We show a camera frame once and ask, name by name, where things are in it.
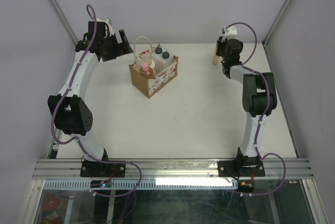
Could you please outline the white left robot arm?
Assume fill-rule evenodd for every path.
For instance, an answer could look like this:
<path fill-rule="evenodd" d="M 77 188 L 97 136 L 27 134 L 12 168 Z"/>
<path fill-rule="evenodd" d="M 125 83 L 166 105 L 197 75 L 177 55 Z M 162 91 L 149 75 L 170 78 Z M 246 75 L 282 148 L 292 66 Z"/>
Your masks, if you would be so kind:
<path fill-rule="evenodd" d="M 85 94 L 100 62 L 133 52 L 125 31 L 120 30 L 119 34 L 121 42 L 109 19 L 89 21 L 87 33 L 75 46 L 74 63 L 65 84 L 48 98 L 53 139 L 62 145 L 75 141 L 84 158 L 93 161 L 91 169 L 98 176 L 106 175 L 110 164 L 105 149 L 93 134 L 93 114 L 85 103 Z"/>

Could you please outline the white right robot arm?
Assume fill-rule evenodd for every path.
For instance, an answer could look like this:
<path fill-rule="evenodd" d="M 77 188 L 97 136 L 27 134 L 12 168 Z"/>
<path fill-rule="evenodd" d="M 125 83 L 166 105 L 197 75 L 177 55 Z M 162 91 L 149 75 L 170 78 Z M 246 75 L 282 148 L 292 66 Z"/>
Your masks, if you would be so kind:
<path fill-rule="evenodd" d="M 242 107 L 246 112 L 246 124 L 237 156 L 232 162 L 239 175 L 247 175 L 253 166 L 261 166 L 260 143 L 265 124 L 277 107 L 274 75 L 261 73 L 240 61 L 243 42 L 238 39 L 219 37 L 216 56 L 221 57 L 223 74 L 242 85 Z"/>

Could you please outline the white bottle black cap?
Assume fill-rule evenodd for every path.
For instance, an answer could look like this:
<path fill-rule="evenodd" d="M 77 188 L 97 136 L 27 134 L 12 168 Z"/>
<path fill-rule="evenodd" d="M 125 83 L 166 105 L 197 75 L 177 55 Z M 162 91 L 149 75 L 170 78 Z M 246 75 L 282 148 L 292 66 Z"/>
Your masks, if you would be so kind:
<path fill-rule="evenodd" d="M 161 46 L 157 46 L 153 49 L 152 53 L 151 53 L 151 59 L 154 60 L 155 62 L 157 61 L 164 61 L 165 59 L 163 58 L 163 53 L 166 52 L 166 49 L 161 47 Z"/>
<path fill-rule="evenodd" d="M 169 51 L 164 51 L 160 54 L 159 58 L 160 71 L 168 68 L 174 61 L 174 55 Z"/>

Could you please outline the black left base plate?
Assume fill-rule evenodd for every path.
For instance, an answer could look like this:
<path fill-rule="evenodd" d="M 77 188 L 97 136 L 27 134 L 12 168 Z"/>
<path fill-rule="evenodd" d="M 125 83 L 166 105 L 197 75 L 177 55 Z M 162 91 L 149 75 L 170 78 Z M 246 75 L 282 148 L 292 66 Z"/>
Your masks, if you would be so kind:
<path fill-rule="evenodd" d="M 96 161 L 84 160 L 80 171 L 80 177 L 125 177 L 126 165 L 125 164 L 105 164 Z"/>

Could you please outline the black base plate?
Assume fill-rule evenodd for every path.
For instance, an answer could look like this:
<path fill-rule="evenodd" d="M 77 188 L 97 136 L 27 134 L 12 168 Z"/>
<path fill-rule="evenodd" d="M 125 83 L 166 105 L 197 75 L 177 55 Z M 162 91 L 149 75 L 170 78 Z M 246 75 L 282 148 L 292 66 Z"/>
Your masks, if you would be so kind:
<path fill-rule="evenodd" d="M 265 169 L 262 161 L 256 161 L 255 164 L 241 165 L 236 160 L 218 161 L 219 177 L 264 177 Z"/>
<path fill-rule="evenodd" d="M 80 177 L 125 177 L 126 165 L 125 164 L 105 164 L 96 161 L 84 160 L 80 171 Z"/>

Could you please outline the orange bottle pink cap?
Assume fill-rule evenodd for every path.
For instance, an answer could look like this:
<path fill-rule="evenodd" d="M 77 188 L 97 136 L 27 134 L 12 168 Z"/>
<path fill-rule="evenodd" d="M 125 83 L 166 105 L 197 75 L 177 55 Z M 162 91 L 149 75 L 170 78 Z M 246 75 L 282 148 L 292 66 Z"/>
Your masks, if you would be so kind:
<path fill-rule="evenodd" d="M 143 76 L 149 76 L 150 75 L 150 67 L 149 67 L 149 64 L 147 62 L 142 62 L 141 63 L 140 73 Z"/>

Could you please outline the aluminium front rail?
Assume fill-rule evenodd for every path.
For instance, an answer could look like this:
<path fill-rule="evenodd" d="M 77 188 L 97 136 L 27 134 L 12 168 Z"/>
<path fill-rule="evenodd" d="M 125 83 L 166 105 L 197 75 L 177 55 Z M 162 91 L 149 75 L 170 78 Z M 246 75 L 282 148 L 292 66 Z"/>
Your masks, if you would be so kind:
<path fill-rule="evenodd" d="M 142 171 L 144 180 L 156 177 L 217 177 L 218 159 L 131 159 Z M 263 177 L 256 180 L 280 180 L 286 173 L 287 180 L 313 179 L 314 172 L 308 159 L 285 158 L 286 168 L 276 158 L 263 161 Z M 79 179 L 84 171 L 80 159 L 39 159 L 33 172 L 33 179 L 61 180 Z"/>

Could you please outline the cream round bottle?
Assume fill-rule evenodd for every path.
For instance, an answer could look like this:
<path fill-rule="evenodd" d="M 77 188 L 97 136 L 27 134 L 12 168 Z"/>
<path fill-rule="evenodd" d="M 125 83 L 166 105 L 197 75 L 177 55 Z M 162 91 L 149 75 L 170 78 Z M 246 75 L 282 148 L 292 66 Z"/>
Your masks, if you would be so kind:
<path fill-rule="evenodd" d="M 149 67 L 152 69 L 153 74 L 156 75 L 156 66 L 155 66 L 155 62 L 153 60 L 150 61 Z"/>

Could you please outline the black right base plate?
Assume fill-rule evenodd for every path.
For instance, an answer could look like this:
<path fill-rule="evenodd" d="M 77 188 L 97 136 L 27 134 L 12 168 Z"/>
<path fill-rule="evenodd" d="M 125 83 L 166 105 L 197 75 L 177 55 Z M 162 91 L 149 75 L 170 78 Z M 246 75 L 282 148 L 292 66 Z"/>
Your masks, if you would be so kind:
<path fill-rule="evenodd" d="M 262 161 L 256 161 L 255 164 L 241 165 L 236 160 L 218 161 L 219 177 L 264 177 L 265 169 Z"/>

